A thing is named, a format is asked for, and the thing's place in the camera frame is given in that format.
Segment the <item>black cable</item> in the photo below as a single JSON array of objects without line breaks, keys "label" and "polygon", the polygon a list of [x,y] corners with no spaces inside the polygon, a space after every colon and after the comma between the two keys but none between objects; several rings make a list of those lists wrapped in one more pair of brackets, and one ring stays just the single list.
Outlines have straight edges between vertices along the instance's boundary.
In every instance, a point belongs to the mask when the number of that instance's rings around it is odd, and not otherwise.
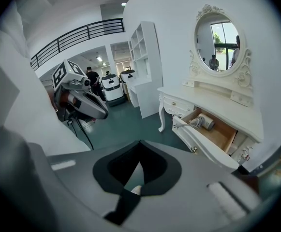
[{"label": "black cable", "polygon": [[76,132],[76,130],[74,129],[74,126],[73,126],[73,121],[71,122],[71,125],[72,125],[72,127],[73,127],[74,133],[76,134],[76,137],[78,137],[78,136],[77,136],[77,132]]},{"label": "black cable", "polygon": [[81,125],[81,123],[80,123],[80,121],[79,121],[79,119],[78,119],[77,117],[76,117],[76,121],[77,121],[78,126],[80,127],[81,131],[84,133],[84,135],[85,135],[86,138],[88,139],[88,141],[89,141],[89,143],[90,143],[90,145],[91,145],[91,147],[92,147],[92,150],[94,150],[94,147],[93,147],[93,144],[91,143],[91,140],[89,139],[87,133],[86,133],[85,130],[83,129],[83,127],[82,127],[82,125]]}]

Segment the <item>table leg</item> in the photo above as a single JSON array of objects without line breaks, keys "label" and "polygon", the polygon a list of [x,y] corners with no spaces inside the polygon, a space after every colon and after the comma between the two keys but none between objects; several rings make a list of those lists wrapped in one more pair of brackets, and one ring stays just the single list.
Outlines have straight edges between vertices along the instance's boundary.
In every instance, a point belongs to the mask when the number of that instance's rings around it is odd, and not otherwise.
[{"label": "table leg", "polygon": [[160,120],[161,120],[161,127],[159,128],[159,132],[163,132],[165,129],[165,109],[164,109],[164,101],[163,99],[160,100],[160,107],[159,107],[159,114],[160,114]]}]

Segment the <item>black metal railing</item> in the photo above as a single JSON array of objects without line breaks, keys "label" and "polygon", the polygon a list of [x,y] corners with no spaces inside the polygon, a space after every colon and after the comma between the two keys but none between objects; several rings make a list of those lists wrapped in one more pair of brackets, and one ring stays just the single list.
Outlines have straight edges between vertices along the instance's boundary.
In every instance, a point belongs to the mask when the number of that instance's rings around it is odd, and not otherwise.
[{"label": "black metal railing", "polygon": [[46,45],[35,56],[32,57],[31,66],[35,71],[48,60],[53,58],[56,54],[59,54],[75,44],[79,44],[83,41],[87,41],[99,36],[122,32],[124,32],[122,18],[98,21],[84,25],[63,34]]}]

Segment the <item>drawer handle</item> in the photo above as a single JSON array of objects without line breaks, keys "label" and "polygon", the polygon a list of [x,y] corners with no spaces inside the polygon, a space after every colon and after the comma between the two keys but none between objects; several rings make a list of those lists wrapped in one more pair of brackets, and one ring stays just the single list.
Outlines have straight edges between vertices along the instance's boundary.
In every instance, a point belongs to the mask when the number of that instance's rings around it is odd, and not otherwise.
[{"label": "drawer handle", "polygon": [[192,152],[193,154],[195,154],[196,151],[197,151],[197,147],[192,147],[192,148],[191,148],[191,152]]}]

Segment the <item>person in black shirt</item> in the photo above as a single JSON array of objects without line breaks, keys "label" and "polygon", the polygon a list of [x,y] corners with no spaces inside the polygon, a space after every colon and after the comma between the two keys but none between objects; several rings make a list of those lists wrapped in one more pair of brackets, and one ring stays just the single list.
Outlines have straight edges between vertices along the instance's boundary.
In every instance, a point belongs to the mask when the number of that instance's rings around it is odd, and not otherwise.
[{"label": "person in black shirt", "polygon": [[87,73],[86,73],[88,79],[90,80],[90,86],[92,89],[92,92],[99,97],[101,97],[102,101],[106,103],[105,96],[102,92],[101,85],[99,83],[100,76],[92,71],[92,68],[89,66],[87,67]]}]

